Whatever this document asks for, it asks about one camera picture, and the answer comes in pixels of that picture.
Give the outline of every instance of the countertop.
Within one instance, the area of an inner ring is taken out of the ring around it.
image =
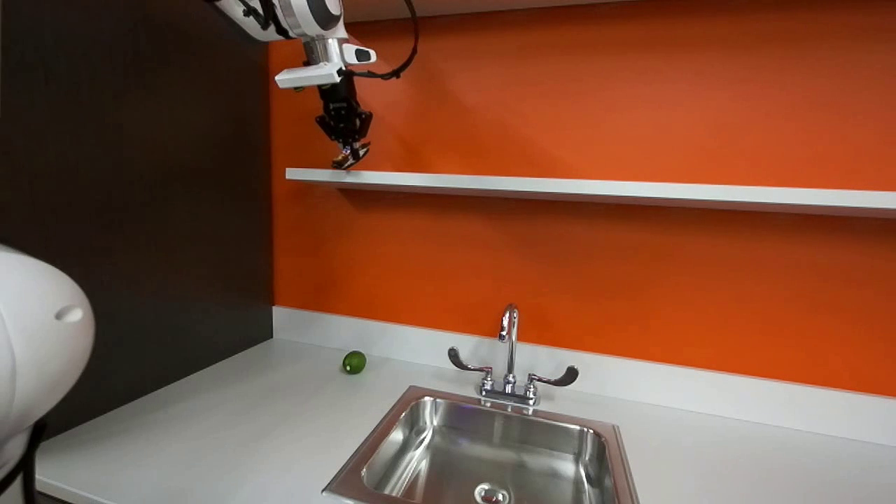
[[[74,504],[316,504],[407,388],[474,396],[476,375],[273,339],[43,445],[40,490]],[[890,504],[896,448],[548,390],[617,423],[644,504]]]

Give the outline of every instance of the sink basin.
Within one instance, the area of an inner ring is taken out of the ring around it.
[[[635,504],[617,427],[408,388],[326,494],[389,504]]]

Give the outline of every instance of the sink drain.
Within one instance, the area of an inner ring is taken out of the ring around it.
[[[494,483],[483,483],[474,490],[476,504],[513,504],[511,494]]]

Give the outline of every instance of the wall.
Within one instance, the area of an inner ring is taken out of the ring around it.
[[[4,4],[0,242],[75,278],[70,430],[273,337],[266,47],[208,4]]]
[[[400,61],[403,22],[352,33]],[[422,22],[362,168],[896,189],[896,7],[618,4]],[[301,64],[273,47],[273,74]],[[275,304],[896,396],[896,225],[352,194],[273,94]]]

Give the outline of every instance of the orange wall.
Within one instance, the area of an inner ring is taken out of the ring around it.
[[[357,26],[386,61],[403,22]],[[273,74],[301,64],[273,47]],[[621,4],[422,22],[359,172],[896,189],[896,7]],[[352,194],[273,94],[275,299],[896,399],[896,221]]]

